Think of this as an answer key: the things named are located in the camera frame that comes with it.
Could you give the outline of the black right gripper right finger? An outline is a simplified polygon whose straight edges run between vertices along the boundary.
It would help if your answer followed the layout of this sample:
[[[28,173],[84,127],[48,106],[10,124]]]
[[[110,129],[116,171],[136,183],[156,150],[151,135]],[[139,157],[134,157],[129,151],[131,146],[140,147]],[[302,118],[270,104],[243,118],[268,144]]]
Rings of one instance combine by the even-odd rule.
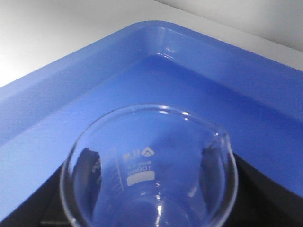
[[[303,199],[235,155],[239,187],[225,227],[301,227]]]

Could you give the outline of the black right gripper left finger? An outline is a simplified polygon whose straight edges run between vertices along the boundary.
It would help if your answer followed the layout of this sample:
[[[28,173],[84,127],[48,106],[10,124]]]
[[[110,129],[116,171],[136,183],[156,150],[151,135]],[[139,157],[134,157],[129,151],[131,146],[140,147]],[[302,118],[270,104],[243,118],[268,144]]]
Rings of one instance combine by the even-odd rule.
[[[60,166],[30,197],[0,221],[2,227],[70,227],[60,198]]]

